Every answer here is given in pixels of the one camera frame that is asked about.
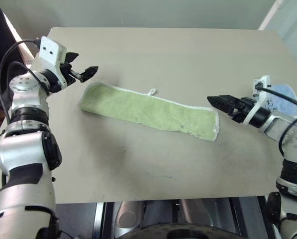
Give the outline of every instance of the towel loop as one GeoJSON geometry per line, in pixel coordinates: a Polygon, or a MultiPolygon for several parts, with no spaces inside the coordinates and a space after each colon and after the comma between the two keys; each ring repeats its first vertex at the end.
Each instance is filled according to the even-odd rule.
{"type": "Polygon", "coordinates": [[[155,93],[156,93],[156,89],[155,89],[155,88],[152,88],[152,89],[150,89],[150,91],[147,93],[147,95],[149,95],[149,96],[153,96],[155,93]]]}

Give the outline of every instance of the green towel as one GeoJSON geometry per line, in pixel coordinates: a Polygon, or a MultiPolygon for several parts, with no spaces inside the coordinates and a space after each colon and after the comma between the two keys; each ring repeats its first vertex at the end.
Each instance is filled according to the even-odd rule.
{"type": "Polygon", "coordinates": [[[160,130],[180,131],[197,138],[216,140],[219,132],[217,111],[185,106],[153,96],[153,93],[143,94],[96,82],[85,89],[79,107],[91,113],[142,123],[160,130]]]}

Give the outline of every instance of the blue cloth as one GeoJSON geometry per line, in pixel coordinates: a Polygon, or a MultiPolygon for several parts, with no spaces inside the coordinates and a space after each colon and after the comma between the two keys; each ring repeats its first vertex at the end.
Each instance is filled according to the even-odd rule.
{"type": "MultiPolygon", "coordinates": [[[[295,92],[288,85],[272,85],[271,90],[297,100],[297,96],[295,92]]],[[[280,111],[292,117],[297,117],[296,105],[278,96],[274,96],[272,94],[268,94],[267,101],[264,104],[264,107],[270,111],[280,111]]]]}

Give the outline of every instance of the beige tabletop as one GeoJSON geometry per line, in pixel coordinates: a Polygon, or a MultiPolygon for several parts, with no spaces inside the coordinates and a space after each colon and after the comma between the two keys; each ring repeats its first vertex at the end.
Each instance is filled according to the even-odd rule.
{"type": "Polygon", "coordinates": [[[277,144],[224,113],[216,142],[81,111],[94,81],[191,106],[207,96],[251,96],[271,75],[297,94],[297,63],[268,31],[162,28],[53,28],[49,37],[79,53],[75,71],[98,65],[48,102],[62,152],[54,170],[58,203],[267,195],[282,167],[277,144]]]}

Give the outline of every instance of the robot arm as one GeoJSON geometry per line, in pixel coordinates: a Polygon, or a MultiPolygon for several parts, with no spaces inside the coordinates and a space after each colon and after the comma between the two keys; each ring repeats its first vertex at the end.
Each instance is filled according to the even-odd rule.
{"type": "Polygon", "coordinates": [[[289,196],[286,197],[287,201],[290,198],[290,203],[294,201],[297,204],[297,123],[292,124],[296,119],[261,107],[262,98],[259,98],[258,102],[251,98],[238,99],[230,95],[211,96],[207,99],[213,107],[227,113],[232,120],[250,124],[274,141],[281,140],[284,161],[281,175],[276,181],[280,193],[270,193],[268,214],[270,222],[278,227],[283,239],[297,239],[297,215],[286,213],[282,209],[285,195],[289,196]],[[288,129],[290,130],[283,138],[285,130],[288,129]]]}
{"type": "Polygon", "coordinates": [[[82,74],[73,71],[70,62],[77,56],[42,37],[39,57],[44,70],[10,81],[11,119],[0,141],[0,168],[8,177],[0,189],[0,239],[60,236],[51,171],[62,157],[48,126],[46,99],[75,79],[84,82],[97,72],[98,67],[89,67],[82,74]]]}

